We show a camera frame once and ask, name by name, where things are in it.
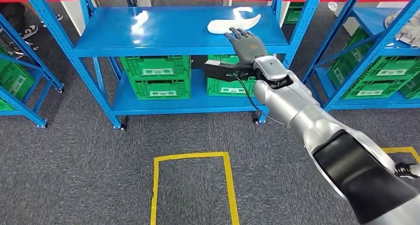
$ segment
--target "white label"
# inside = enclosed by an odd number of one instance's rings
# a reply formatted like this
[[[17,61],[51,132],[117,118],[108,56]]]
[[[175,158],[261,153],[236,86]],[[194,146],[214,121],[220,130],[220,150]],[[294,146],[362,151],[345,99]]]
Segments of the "white label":
[[[362,54],[357,49],[352,50],[353,56],[356,58],[357,61],[360,61],[362,59]]]
[[[23,82],[25,82],[26,77],[19,75],[19,77],[17,78],[17,80],[14,82],[12,88],[10,89],[10,93],[12,95],[16,95],[17,92],[19,91],[20,87],[22,87]]]
[[[407,69],[397,69],[397,70],[380,70],[376,75],[405,75]]]
[[[143,75],[173,75],[172,68],[143,69]]]
[[[357,96],[372,96],[382,95],[383,90],[361,90],[357,93]]]
[[[235,94],[245,94],[244,88],[228,88],[222,87],[220,90],[221,93],[235,93]]]
[[[207,60],[205,64],[207,64],[207,65],[220,65],[220,61],[218,61],[218,60]]]
[[[150,91],[150,97],[159,97],[159,96],[176,96],[176,91]]]
[[[407,84],[406,84],[406,86],[409,88],[409,89],[414,89],[414,87],[416,87],[417,86],[417,84],[413,81],[413,80],[411,80],[411,81],[409,81]]]
[[[334,70],[334,74],[335,74],[335,76],[337,76],[338,81],[340,81],[340,83],[342,83],[343,80],[344,80],[344,77],[341,74],[340,70],[339,69],[335,69]]]

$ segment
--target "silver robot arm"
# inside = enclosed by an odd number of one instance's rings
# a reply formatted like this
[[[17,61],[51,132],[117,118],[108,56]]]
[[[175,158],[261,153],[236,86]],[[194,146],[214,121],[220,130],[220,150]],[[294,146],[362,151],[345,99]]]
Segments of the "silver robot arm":
[[[394,175],[394,162],[362,132],[325,112],[310,90],[273,56],[253,61],[264,80],[255,97],[302,142],[327,187],[347,199],[360,224],[420,224],[419,192]]]

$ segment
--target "yellow tape rectangle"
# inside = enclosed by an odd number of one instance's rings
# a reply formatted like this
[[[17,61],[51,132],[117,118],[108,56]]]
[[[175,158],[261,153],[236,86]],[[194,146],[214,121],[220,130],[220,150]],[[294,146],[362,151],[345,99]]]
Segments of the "yellow tape rectangle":
[[[150,224],[156,225],[156,212],[158,206],[158,183],[159,183],[159,162],[169,160],[179,160],[188,158],[208,158],[208,157],[223,157],[224,171],[226,176],[227,197],[229,200],[230,216],[232,218],[232,225],[239,225],[238,208],[236,206],[235,189],[233,187],[232,167],[230,166],[229,154],[227,152],[203,152],[203,153],[188,153],[177,154],[162,157],[155,157],[154,172],[153,172],[153,198],[150,214]]]
[[[411,153],[413,155],[413,157],[415,158],[415,160],[417,161],[417,163],[420,164],[420,156],[417,153],[417,151],[414,149],[414,147],[384,147],[382,148],[382,150],[385,153]]]

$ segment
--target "blue metal shelf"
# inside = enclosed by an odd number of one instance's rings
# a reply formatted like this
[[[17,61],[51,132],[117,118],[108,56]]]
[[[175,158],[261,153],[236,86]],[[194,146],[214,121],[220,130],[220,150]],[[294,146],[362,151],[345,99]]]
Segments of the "blue metal shelf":
[[[410,0],[406,7],[401,10],[396,19],[385,28],[384,20],[391,14],[398,11],[397,8],[354,8],[357,0],[348,0],[341,10],[337,20],[333,24],[327,37],[324,39],[311,65],[305,72],[302,82],[308,84],[312,89],[314,97],[321,103],[326,110],[349,110],[349,109],[400,109],[400,108],[420,108],[420,100],[408,100],[399,92],[385,99],[341,99],[345,92],[353,83],[364,73],[364,71],[380,56],[420,56],[420,49],[414,48],[403,42],[397,41],[395,35],[420,9],[420,0]],[[347,47],[342,52],[323,59],[326,50],[333,41],[335,35],[340,30],[348,17],[355,17],[360,25],[370,35],[368,39],[362,40],[352,46]],[[374,44],[369,51],[360,59],[354,69],[343,80],[342,84],[335,88],[327,75],[327,68],[321,66],[330,60],[348,53],[352,49],[359,47],[369,41]],[[312,82],[312,76],[316,75],[321,83],[322,89],[327,95],[324,102],[320,99],[318,92]]]
[[[0,27],[10,37],[10,39],[12,39],[12,41],[14,41],[17,46],[19,46],[19,48],[24,52],[24,54],[32,63],[16,60],[6,55],[1,55],[0,57],[2,59],[15,62],[17,64],[20,64],[21,66],[29,68],[29,73],[34,77],[34,83],[28,89],[22,101],[15,98],[7,90],[0,86],[0,98],[5,100],[15,109],[13,111],[0,111],[0,115],[23,115],[31,121],[33,121],[38,128],[46,128],[47,120],[40,117],[38,115],[38,111],[41,108],[51,86],[54,86],[57,91],[61,91],[63,89],[63,84],[51,73],[47,66],[45,66],[41,59],[34,53],[34,51],[26,44],[26,42],[19,36],[19,34],[13,29],[10,23],[1,14]],[[29,108],[26,105],[26,103],[29,100],[29,98],[33,95],[35,88],[37,88],[42,78],[45,78],[47,83],[45,84],[41,93],[37,96],[37,100],[33,108]]]
[[[234,7],[104,7],[97,8],[77,42],[77,56],[164,56],[233,54],[222,34],[207,25],[214,19],[235,19]],[[288,42],[270,6],[254,6],[243,18],[261,14],[252,32],[272,53],[286,53]]]
[[[115,129],[121,128],[118,115],[160,113],[210,113],[255,110],[247,98],[213,97],[206,95],[206,79],[201,70],[192,73],[192,98],[189,100],[139,101],[127,76],[121,72],[116,56],[166,56],[233,54],[233,48],[223,35],[207,30],[210,21],[235,19],[234,7],[171,6],[171,7],[99,7],[91,0],[79,0],[86,29],[74,46],[45,0],[28,0],[47,23],[47,28],[63,49],[87,88],[98,101]],[[253,12],[241,11],[242,18],[261,14],[250,29],[261,38],[270,53],[283,54],[288,68],[303,35],[309,26],[319,0],[306,0],[300,20],[288,42],[279,27],[281,0],[271,6],[252,6]],[[113,105],[106,97],[98,57],[105,56],[117,78],[118,86]],[[87,70],[81,57],[92,57],[96,79]],[[259,122],[265,121],[261,114]]]
[[[385,18],[397,12],[398,8],[373,8],[358,7],[350,13],[360,23],[363,29],[371,36],[385,31]],[[387,56],[419,56],[420,48],[393,39],[390,45],[381,51],[381,55]]]
[[[330,98],[336,91],[334,85],[327,75],[328,68],[317,68],[316,75],[321,82],[322,88]],[[389,98],[383,99],[360,99],[343,100],[339,99],[332,107],[332,110],[354,110],[354,109],[404,109],[420,108],[420,99],[406,99],[399,91]]]
[[[192,71],[191,85],[193,86],[191,99],[139,101],[128,81],[127,74],[123,72],[112,110],[115,115],[255,111],[247,97],[208,96],[206,77],[202,70]],[[267,110],[256,99],[254,102],[261,110]]]

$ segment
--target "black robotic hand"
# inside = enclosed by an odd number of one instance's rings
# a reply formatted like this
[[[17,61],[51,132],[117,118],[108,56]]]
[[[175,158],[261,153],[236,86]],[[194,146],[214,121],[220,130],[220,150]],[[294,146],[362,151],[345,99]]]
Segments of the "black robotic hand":
[[[240,28],[229,28],[232,33],[224,35],[233,45],[236,55],[239,58],[239,65],[250,65],[255,58],[266,56],[267,50],[261,40],[254,36],[250,31]]]

